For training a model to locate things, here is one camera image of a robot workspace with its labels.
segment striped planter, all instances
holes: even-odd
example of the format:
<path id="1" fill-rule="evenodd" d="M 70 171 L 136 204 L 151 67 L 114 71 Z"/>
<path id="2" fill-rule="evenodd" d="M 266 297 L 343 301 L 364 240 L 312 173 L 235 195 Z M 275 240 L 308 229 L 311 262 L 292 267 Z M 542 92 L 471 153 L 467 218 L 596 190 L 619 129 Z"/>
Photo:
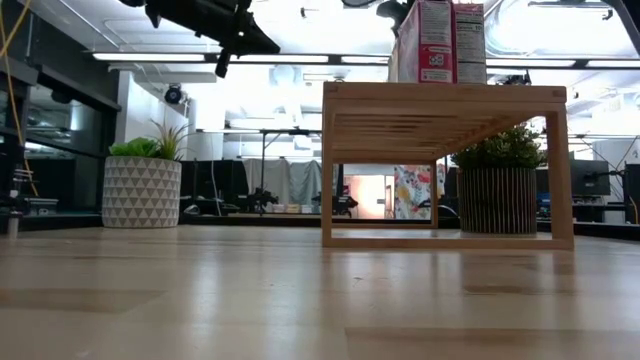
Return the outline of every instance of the striped planter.
<path id="1" fill-rule="evenodd" d="M 111 228 L 167 228 L 180 216 L 179 162 L 134 156 L 108 157 L 102 223 Z"/>
<path id="2" fill-rule="evenodd" d="M 460 172 L 460 227 L 490 234 L 536 232 L 536 171 L 477 169 Z"/>

